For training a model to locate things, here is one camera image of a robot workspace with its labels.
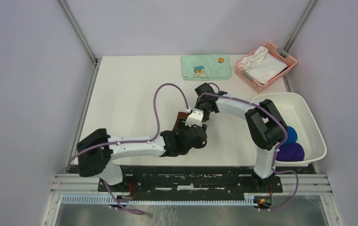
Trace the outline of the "blue towel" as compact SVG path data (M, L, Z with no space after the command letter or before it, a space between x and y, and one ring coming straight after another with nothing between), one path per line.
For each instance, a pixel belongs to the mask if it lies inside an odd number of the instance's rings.
M295 129L293 127L288 126L287 140L282 144L282 146L294 144L297 142L297 140L298 140L297 132L295 131Z

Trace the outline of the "purple towel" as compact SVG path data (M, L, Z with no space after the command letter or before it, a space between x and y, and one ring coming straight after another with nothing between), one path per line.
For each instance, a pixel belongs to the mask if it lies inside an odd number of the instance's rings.
M276 160L283 162L296 162L303 161L305 157L305 151L303 147L298 143L291 143L279 148Z

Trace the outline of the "brown towel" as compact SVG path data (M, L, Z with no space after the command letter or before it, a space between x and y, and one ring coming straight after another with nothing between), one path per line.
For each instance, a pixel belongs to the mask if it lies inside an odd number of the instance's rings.
M187 112L178 112L173 131L185 129L187 127L186 125L186 119L188 117Z

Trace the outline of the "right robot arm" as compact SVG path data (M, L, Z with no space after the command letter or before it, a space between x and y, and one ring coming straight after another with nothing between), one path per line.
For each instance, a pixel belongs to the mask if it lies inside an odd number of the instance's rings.
M202 122L207 122L211 113L226 113L247 122L252 141L258 147L253 167L257 176L251 179L251 185L255 191L264 192L270 187L269 177L275 171L278 148L288 138L288 126L273 101L253 103L225 91L216 93L208 83L195 88L195 92L198 96L195 108L203 111Z

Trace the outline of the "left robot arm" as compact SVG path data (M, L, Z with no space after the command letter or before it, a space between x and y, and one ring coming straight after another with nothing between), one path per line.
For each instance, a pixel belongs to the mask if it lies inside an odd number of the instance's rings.
M207 144L207 125L179 126L166 130L155 140L147 138L126 139L107 134L106 129L97 129L77 144L77 160L80 177L99 177L115 191L127 187L127 178L114 160L126 157L178 157Z

